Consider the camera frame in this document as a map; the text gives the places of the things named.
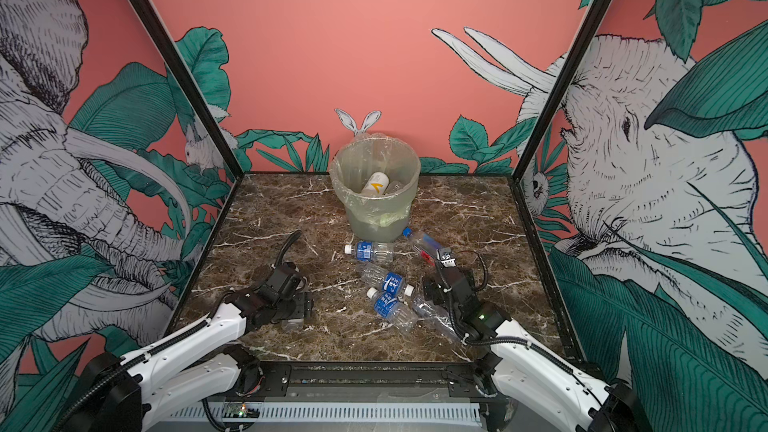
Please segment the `bottle yellow white label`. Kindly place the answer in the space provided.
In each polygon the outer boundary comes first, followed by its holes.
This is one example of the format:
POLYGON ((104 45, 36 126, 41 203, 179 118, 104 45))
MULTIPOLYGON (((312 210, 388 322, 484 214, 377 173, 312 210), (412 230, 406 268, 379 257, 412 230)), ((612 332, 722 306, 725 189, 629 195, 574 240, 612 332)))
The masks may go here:
POLYGON ((304 318, 291 318, 281 322, 282 330, 287 333, 300 332, 303 330, 304 326, 304 318))

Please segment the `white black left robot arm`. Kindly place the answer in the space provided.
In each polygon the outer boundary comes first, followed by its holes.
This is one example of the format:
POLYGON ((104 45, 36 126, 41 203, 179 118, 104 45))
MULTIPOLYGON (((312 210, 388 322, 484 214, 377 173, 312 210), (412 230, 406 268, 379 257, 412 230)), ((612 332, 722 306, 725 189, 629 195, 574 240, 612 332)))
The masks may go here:
POLYGON ((263 373, 237 341, 281 321, 306 318, 306 279, 285 255, 300 238, 292 232, 269 275, 224 294, 214 310, 171 335, 122 356, 104 352, 84 368, 54 422, 56 431, 146 431, 185 406, 232 388, 248 396, 263 373))

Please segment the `white opaque label bottle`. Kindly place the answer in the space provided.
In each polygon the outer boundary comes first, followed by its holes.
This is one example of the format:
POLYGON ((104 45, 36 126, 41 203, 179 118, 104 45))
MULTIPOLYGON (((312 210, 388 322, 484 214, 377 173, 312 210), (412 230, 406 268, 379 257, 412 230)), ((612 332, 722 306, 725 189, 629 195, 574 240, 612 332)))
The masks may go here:
POLYGON ((360 194, 366 197, 383 196, 389 183, 390 179, 387 174, 384 172, 374 172, 363 186, 360 194))

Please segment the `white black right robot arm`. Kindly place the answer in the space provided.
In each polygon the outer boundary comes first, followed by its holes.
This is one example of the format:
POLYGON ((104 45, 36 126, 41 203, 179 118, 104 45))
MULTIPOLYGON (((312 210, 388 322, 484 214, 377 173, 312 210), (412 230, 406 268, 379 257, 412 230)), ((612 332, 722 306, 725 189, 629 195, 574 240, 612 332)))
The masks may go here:
POLYGON ((456 266, 448 248, 419 255, 435 269, 424 291, 448 313, 449 325, 468 347, 486 348, 477 362, 479 391, 524 404, 559 431, 649 431, 637 394, 626 384, 608 384, 555 354, 495 304, 456 266))

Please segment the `clear bottle blue red label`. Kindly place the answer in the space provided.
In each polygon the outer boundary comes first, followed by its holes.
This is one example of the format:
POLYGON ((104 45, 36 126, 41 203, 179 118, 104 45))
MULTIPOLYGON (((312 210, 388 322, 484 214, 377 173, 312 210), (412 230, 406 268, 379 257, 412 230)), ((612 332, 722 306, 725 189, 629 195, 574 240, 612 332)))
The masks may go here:
POLYGON ((436 264, 439 259, 438 251, 442 246, 435 239, 424 232, 414 231, 411 227, 403 230, 403 236, 422 259, 431 266, 436 264))

